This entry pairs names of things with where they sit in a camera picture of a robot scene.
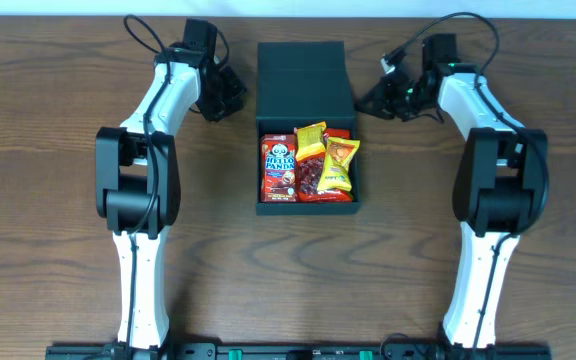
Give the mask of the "small yellow candy packet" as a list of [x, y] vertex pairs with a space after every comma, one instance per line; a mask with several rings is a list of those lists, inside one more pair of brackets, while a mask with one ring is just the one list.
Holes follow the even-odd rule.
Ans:
[[298, 162], [325, 152], [323, 135], [326, 128], [327, 124], [325, 122], [318, 122], [295, 129], [297, 139], [296, 160]]

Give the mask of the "black gift box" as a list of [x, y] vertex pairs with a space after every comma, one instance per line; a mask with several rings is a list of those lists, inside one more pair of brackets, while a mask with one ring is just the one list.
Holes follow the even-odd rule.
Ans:
[[259, 138], [324, 121], [357, 139], [344, 44], [260, 42], [255, 119]]

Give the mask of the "yellow orange snack packet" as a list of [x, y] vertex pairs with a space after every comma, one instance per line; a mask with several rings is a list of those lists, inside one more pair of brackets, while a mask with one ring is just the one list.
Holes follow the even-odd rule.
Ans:
[[349, 192], [352, 189], [349, 168], [359, 147], [359, 140], [328, 138], [318, 191], [338, 189]]

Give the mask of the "red Hello Panda box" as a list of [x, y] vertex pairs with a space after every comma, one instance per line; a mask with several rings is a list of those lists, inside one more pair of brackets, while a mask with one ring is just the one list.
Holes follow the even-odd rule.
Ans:
[[296, 140], [294, 135], [267, 134], [261, 138], [261, 195], [268, 203], [297, 201]]

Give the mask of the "red Hacks candy bag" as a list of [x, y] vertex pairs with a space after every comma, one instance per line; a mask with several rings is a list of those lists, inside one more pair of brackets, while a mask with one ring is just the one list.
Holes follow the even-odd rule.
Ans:
[[317, 187], [324, 167], [325, 149], [330, 136], [350, 139], [351, 132], [347, 129], [327, 128], [315, 142], [314, 152], [308, 157], [297, 161], [297, 179], [299, 180], [298, 199], [300, 202], [353, 202], [353, 195], [344, 190], [332, 188], [318, 191]]

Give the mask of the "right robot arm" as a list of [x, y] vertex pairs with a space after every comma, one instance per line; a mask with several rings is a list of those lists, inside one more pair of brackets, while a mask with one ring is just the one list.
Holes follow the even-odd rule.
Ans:
[[404, 47], [381, 59], [383, 77], [355, 103], [357, 111], [410, 121], [436, 109], [465, 139], [452, 192], [461, 227], [461, 254], [435, 359], [492, 359], [500, 355], [495, 321], [510, 258], [523, 232], [539, 219], [548, 197], [548, 139], [508, 115], [488, 88], [481, 67], [457, 54], [456, 37], [422, 42], [422, 73], [401, 69]]

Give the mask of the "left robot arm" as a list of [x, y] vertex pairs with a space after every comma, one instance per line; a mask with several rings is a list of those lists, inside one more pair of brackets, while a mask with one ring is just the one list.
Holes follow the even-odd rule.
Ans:
[[168, 233], [181, 205], [175, 137], [185, 116], [218, 122], [243, 107], [246, 87], [217, 58], [223, 33], [189, 19], [183, 39], [153, 48], [154, 78], [139, 106], [96, 135], [96, 209], [115, 243], [121, 323], [111, 359], [162, 356], [169, 332], [164, 299]]

